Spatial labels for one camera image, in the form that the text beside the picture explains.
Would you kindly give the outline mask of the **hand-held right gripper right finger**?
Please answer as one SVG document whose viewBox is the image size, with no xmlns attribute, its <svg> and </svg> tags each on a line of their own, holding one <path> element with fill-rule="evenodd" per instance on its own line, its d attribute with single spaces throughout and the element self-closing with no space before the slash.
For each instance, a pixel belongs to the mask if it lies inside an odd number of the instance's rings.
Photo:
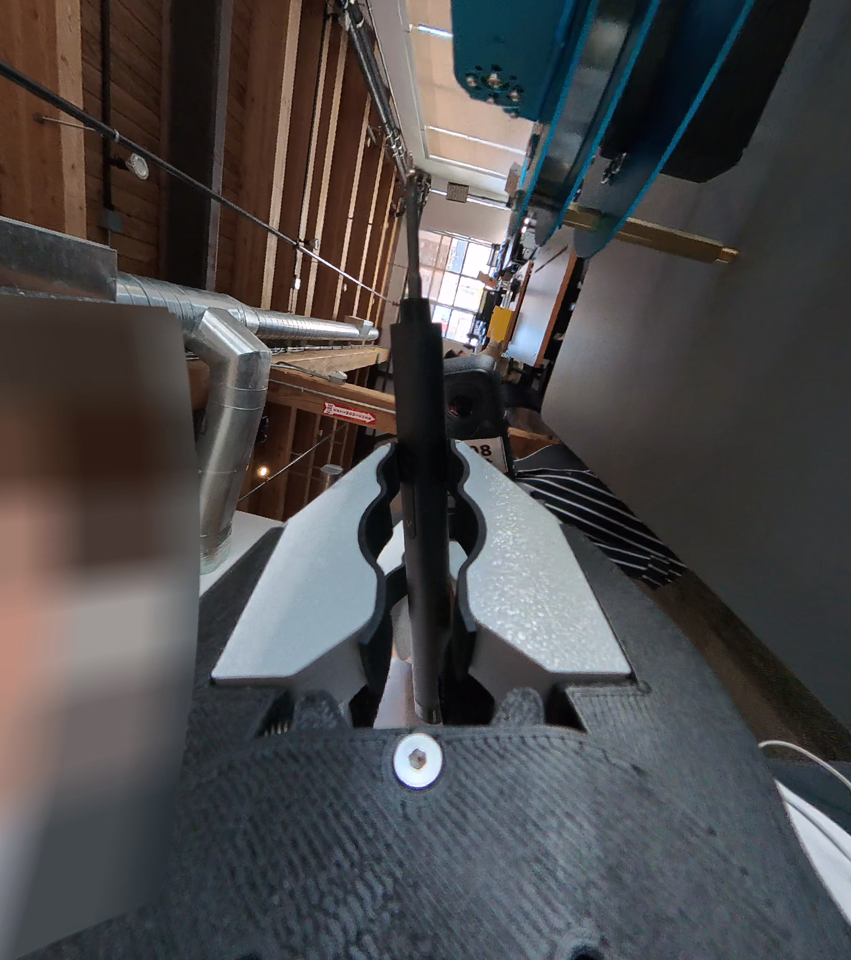
<svg viewBox="0 0 851 960">
<path fill-rule="evenodd" d="M 561 524 L 466 442 L 450 450 L 451 540 L 463 552 L 449 669 L 499 705 L 567 687 L 629 687 L 635 673 Z"/>
</svg>

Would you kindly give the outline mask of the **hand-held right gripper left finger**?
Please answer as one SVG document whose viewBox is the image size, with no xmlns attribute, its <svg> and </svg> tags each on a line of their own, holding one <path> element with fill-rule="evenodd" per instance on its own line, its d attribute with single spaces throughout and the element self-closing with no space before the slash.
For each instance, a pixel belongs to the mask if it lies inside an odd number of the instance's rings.
<svg viewBox="0 0 851 960">
<path fill-rule="evenodd" d="M 212 669 L 216 685 L 382 697 L 393 601 L 379 558 L 394 530 L 395 454 L 393 443 L 373 450 L 284 525 Z"/>
</svg>

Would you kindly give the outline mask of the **black electric screwdriver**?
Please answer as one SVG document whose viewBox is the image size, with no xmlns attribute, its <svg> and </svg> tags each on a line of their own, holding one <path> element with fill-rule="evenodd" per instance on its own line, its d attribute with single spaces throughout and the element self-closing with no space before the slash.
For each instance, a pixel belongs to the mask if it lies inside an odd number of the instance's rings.
<svg viewBox="0 0 851 960">
<path fill-rule="evenodd" d="M 439 677 L 452 628 L 449 444 L 443 413 L 441 332 L 423 297 L 419 241 L 423 184 L 423 176 L 413 172 L 405 185 L 406 288 L 391 325 L 391 357 L 413 697 L 419 719 L 437 725 L 442 719 Z"/>
</svg>

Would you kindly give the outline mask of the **blue toy robot arm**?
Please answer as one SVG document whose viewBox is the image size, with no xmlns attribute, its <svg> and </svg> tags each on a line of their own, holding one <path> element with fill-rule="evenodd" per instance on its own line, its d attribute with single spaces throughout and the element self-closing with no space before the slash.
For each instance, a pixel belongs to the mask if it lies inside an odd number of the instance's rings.
<svg viewBox="0 0 851 960">
<path fill-rule="evenodd" d="M 543 246 L 573 203 L 579 258 L 614 239 L 680 143 L 750 1 L 451 3 L 453 71 L 473 99 L 533 123 L 507 236 Z"/>
</svg>

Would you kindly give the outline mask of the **large paned window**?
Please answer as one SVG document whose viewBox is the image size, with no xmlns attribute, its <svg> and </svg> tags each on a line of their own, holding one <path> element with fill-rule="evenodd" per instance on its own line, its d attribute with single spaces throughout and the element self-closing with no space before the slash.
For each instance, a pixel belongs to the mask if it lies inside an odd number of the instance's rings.
<svg viewBox="0 0 851 960">
<path fill-rule="evenodd" d="M 423 230 L 419 233 L 419 272 L 422 294 L 430 304 L 432 322 L 443 338 L 473 347 L 473 327 L 487 292 L 480 275 L 488 275 L 497 246 L 471 237 Z"/>
</svg>

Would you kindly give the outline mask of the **black white striped cloth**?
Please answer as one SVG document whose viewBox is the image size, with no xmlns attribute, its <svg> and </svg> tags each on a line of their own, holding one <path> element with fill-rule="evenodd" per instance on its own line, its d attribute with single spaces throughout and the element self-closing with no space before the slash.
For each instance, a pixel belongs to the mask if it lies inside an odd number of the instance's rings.
<svg viewBox="0 0 851 960">
<path fill-rule="evenodd" d="M 582 532 L 630 578 L 657 590 L 687 567 L 563 444 L 514 462 L 515 482 L 557 520 Z"/>
</svg>

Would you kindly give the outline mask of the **brass standoff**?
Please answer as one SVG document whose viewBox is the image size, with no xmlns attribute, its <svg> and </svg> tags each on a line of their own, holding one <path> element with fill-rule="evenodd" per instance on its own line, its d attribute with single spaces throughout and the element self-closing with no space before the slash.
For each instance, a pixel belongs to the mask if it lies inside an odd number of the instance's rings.
<svg viewBox="0 0 851 960">
<path fill-rule="evenodd" d="M 592 237 L 600 233 L 602 220 L 599 210 L 572 203 L 563 214 L 562 225 Z M 732 264 L 740 255 L 720 241 L 637 218 L 626 219 L 610 239 L 703 263 Z"/>
</svg>

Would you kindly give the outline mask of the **grey ceiling pipe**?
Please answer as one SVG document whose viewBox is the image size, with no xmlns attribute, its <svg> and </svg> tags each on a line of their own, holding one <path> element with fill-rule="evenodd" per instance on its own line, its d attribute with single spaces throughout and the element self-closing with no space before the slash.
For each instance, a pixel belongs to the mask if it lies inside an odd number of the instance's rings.
<svg viewBox="0 0 851 960">
<path fill-rule="evenodd" d="M 430 183 L 404 2 L 332 1 L 326 5 L 357 58 L 379 139 L 397 173 L 402 179 L 418 174 Z"/>
</svg>

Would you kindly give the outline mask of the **black tension rod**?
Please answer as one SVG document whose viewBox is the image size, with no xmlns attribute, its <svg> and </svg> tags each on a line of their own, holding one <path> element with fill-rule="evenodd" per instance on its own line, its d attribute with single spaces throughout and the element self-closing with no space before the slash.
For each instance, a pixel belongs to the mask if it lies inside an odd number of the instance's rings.
<svg viewBox="0 0 851 960">
<path fill-rule="evenodd" d="M 336 274 L 336 276 L 351 283 L 353 286 L 369 292 L 371 295 L 379 298 L 380 300 L 384 301 L 386 304 L 393 305 L 393 306 L 397 306 L 399 304 L 398 300 L 377 291 L 373 286 L 370 286 L 362 282 L 357 277 L 337 267 L 335 264 L 333 264 L 329 260 L 320 256 L 314 250 L 308 248 L 302 242 L 297 241 L 289 237 L 287 234 L 282 233 L 275 226 L 271 225 L 268 222 L 265 222 L 264 220 L 257 217 L 249 210 L 241 207 L 237 203 L 231 201 L 230 199 L 216 192 L 211 187 L 206 186 L 201 181 L 187 174 L 183 170 L 177 168 L 176 166 L 169 163 L 164 158 L 158 156 L 154 152 L 146 150 L 144 146 L 126 137 L 116 128 L 109 126 L 108 124 L 97 119 L 91 114 L 86 113 L 82 108 L 80 108 L 75 103 L 58 95 L 48 87 L 36 81 L 34 78 L 28 77 L 22 71 L 15 68 L 14 66 L 11 66 L 11 64 L 7 63 L 1 58 L 0 58 L 0 77 L 13 83 L 20 89 L 25 90 L 27 93 L 31 94 L 32 96 L 39 99 L 40 101 L 48 104 L 50 108 L 56 110 L 60 114 L 64 114 L 70 117 L 72 126 L 78 126 L 82 130 L 91 131 L 107 142 L 115 143 L 118 146 L 128 151 L 131 151 L 137 155 L 140 155 L 146 162 L 155 165 L 155 167 L 165 172 L 166 174 L 170 175 L 175 180 L 197 191 L 201 196 L 203 196 L 203 198 L 209 199 L 211 202 L 214 202 L 219 206 L 224 207 L 227 210 L 233 211 L 237 216 L 246 219 L 247 221 L 254 224 L 256 227 L 263 229 L 270 236 L 275 237 L 277 241 L 292 247 L 296 252 L 302 254 L 306 258 L 312 259 L 314 262 L 316 262 L 320 266 L 325 267 L 329 270 L 332 270 Z"/>
</svg>

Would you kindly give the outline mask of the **silver metal air duct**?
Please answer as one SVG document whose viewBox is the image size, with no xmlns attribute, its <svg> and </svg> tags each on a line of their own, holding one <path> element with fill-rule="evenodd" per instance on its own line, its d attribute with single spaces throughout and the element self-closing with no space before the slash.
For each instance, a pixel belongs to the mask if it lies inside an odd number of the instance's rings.
<svg viewBox="0 0 851 960">
<path fill-rule="evenodd" d="M 217 570 L 231 549 L 242 475 L 266 402 L 271 353 L 265 341 L 370 343 L 379 337 L 369 320 L 306 318 L 125 273 L 110 247 L 1 216 L 0 290 L 160 307 L 179 321 L 184 346 L 209 371 L 197 443 L 202 574 Z"/>
</svg>

